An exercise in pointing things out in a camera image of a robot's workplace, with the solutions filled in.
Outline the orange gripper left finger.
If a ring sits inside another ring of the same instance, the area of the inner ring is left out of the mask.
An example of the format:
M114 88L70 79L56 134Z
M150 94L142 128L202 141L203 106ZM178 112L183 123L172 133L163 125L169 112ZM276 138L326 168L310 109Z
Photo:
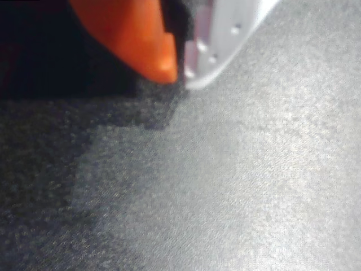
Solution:
M165 30L161 3L139 1L70 1L91 37L145 78L176 82L174 36Z

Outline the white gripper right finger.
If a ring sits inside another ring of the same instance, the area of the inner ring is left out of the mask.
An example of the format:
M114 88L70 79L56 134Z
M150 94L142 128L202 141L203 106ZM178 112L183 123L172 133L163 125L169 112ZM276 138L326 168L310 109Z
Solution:
M214 81L278 3L225 0L198 6L193 39L184 46L185 88L198 90Z

